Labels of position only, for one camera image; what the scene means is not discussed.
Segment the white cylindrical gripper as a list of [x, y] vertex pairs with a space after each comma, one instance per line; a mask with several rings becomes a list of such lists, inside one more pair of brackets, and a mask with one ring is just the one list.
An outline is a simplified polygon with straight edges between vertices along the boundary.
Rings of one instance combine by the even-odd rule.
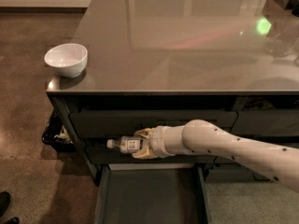
[[165, 133], [169, 129], [169, 126], [158, 126], [156, 128], [145, 128], [138, 130], [134, 133], [134, 136], [140, 136], [142, 138], [149, 138], [149, 147], [144, 147], [133, 154], [135, 159], [155, 159], [172, 157], [165, 145]]

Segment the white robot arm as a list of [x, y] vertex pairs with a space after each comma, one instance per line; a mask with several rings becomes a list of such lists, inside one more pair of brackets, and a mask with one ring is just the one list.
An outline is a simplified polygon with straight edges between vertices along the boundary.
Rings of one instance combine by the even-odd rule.
[[158, 126], [135, 133], [144, 139], [133, 154], [140, 160], [176, 155], [211, 155], [235, 161], [280, 185], [299, 191], [299, 149], [227, 133], [201, 119], [182, 126]]

